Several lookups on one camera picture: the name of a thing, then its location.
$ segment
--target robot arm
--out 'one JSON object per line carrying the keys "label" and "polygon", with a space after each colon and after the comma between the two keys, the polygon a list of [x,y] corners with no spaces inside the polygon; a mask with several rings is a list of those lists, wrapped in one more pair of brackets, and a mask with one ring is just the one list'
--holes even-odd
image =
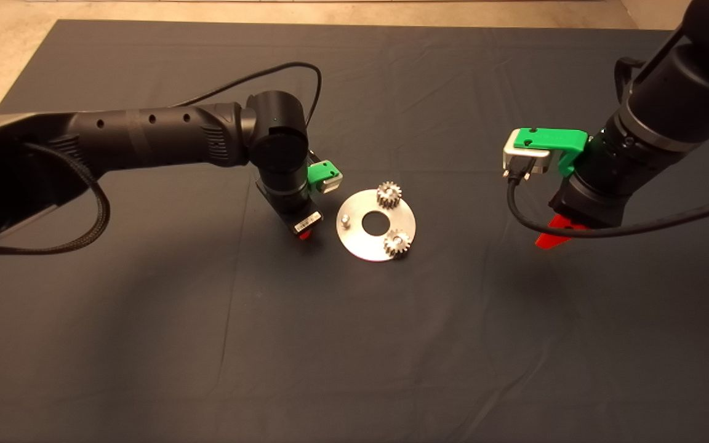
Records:
{"label": "robot arm", "polygon": [[[588,238],[603,229],[619,233],[633,193],[709,140],[709,0],[691,3],[680,28],[624,90],[603,129],[585,137],[579,152],[563,155],[571,168],[549,203],[572,224],[593,228],[583,235]],[[532,146],[532,135],[519,138],[506,146],[509,174],[514,158],[512,174],[518,177],[548,165],[550,155],[533,149],[543,152],[547,146]]]}
{"label": "robot arm", "polygon": [[[72,158],[94,179],[120,169],[251,162],[258,167],[260,191],[294,235],[303,235],[321,221],[310,199],[311,187],[322,184],[308,182],[310,151],[303,107],[286,92],[253,95],[245,107],[219,103],[0,116],[0,233],[87,188],[71,169],[22,149],[24,143]],[[334,167],[326,176],[341,177]]]}

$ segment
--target center hole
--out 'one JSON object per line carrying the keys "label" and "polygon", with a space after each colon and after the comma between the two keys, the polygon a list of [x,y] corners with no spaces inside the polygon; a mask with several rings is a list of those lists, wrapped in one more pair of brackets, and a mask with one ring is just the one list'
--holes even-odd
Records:
{"label": "center hole", "polygon": [[373,210],[363,217],[363,229],[372,236],[383,236],[390,229],[388,216]]}

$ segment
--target metal gear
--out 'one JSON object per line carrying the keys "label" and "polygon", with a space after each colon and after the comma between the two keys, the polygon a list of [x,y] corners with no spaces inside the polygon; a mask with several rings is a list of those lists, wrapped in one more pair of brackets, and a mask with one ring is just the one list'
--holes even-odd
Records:
{"label": "metal gear", "polygon": [[401,201],[401,188],[395,182],[385,182],[377,188],[377,202],[385,208],[396,207]]}
{"label": "metal gear", "polygon": [[412,239],[402,230],[391,229],[385,235],[385,241],[383,243],[385,244],[385,252],[388,253],[391,258],[400,258],[410,249]]}

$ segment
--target table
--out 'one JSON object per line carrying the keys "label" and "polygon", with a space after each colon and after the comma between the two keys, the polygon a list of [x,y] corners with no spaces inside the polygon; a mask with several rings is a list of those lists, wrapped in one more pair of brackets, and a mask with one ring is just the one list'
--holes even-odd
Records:
{"label": "table", "polygon": [[[324,72],[312,148],[346,176],[312,241],[249,168],[110,173],[109,230],[0,257],[0,441],[709,441],[709,219],[541,252],[504,203],[518,126],[599,129],[616,58],[653,31],[58,22],[0,113],[163,106],[293,59]],[[287,71],[219,101],[283,89]],[[396,180],[406,260],[366,263],[331,218]],[[519,204],[542,220],[559,176]],[[709,144],[639,221],[709,202]],[[84,196],[3,243],[54,244]]]}

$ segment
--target circular metal plate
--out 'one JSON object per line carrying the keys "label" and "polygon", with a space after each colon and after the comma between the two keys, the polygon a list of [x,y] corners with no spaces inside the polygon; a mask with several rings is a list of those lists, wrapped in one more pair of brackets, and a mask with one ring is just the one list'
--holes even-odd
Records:
{"label": "circular metal plate", "polygon": [[[335,229],[338,230],[338,238],[346,249],[358,258],[368,261],[388,261],[391,256],[385,252],[385,235],[372,236],[363,229],[363,218],[369,212],[380,212],[390,221],[391,229],[401,229],[409,236],[410,241],[414,239],[415,224],[414,214],[411,208],[403,199],[392,209],[385,209],[377,203],[377,190],[368,189],[353,194],[346,199],[338,210],[335,218]],[[344,215],[349,216],[349,227],[345,227],[341,222]]]}

